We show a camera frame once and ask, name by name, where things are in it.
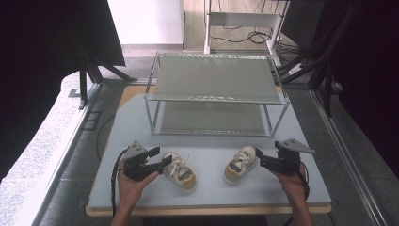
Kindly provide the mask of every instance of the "forearm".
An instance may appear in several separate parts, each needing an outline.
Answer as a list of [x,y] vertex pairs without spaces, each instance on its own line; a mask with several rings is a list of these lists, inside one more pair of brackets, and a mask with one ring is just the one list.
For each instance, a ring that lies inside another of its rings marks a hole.
[[117,213],[112,220],[111,226],[128,226],[134,208],[134,206],[129,206],[127,204],[118,206]]
[[293,207],[293,222],[295,226],[312,226],[313,220],[309,212],[308,204],[302,197],[290,199]]

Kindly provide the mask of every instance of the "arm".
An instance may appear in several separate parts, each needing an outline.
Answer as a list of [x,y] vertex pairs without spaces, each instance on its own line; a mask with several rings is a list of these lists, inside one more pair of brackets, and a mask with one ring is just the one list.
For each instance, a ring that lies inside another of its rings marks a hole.
[[141,192],[144,187],[151,181],[155,180],[158,172],[146,177],[140,182],[136,182],[128,178],[123,171],[123,162],[120,161],[120,171],[118,173],[118,186],[120,192],[120,205],[117,208],[117,213],[112,220],[111,226],[125,226],[129,224],[129,218],[135,209],[136,203],[140,199]]
[[[293,220],[295,226],[312,226],[313,220],[309,212],[308,204],[305,199],[305,188],[301,180],[296,174],[284,175],[278,172],[271,171],[279,178],[282,189],[287,194],[288,202],[293,207]],[[303,166],[301,166],[301,173],[304,174]]]

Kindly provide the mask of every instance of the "white sneaker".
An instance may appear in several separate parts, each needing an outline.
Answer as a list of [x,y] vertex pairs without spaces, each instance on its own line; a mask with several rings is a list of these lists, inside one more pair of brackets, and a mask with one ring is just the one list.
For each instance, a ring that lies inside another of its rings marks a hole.
[[256,163],[256,151],[252,146],[242,147],[230,161],[225,170],[223,178],[231,185],[237,184],[240,179],[249,172]]
[[165,153],[162,158],[167,158],[170,155],[172,155],[172,163],[164,167],[164,174],[184,192],[193,192],[197,187],[196,174],[175,153]]

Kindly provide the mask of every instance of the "white desk leg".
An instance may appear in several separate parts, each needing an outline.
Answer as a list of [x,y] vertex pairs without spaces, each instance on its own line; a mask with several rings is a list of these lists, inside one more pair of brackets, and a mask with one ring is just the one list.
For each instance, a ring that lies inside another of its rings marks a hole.
[[203,46],[203,53],[204,54],[210,54],[211,53],[211,43],[209,40],[210,32],[211,32],[211,4],[212,0],[208,0],[208,11],[206,13],[206,34],[205,34],[205,44]]
[[285,9],[287,9],[288,1],[282,1],[282,4],[283,5],[279,11],[279,17],[277,18],[276,25],[273,30],[272,39],[266,42],[267,48],[269,49],[270,55],[273,57],[276,66],[281,66],[281,63],[279,62],[279,56],[277,55],[274,47],[276,44],[277,36],[279,35],[279,31],[281,30],[282,20],[285,16]]

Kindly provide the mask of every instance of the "person's left hand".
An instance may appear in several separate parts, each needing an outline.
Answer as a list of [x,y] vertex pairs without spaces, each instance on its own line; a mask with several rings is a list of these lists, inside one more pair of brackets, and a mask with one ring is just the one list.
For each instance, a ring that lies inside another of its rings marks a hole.
[[127,177],[123,172],[124,161],[121,160],[119,163],[119,172],[118,172],[118,186],[120,192],[120,206],[125,206],[129,209],[134,209],[136,203],[140,199],[141,193],[144,187],[149,184],[151,181],[155,180],[158,176],[158,172],[153,172],[144,180],[137,182],[129,177]]

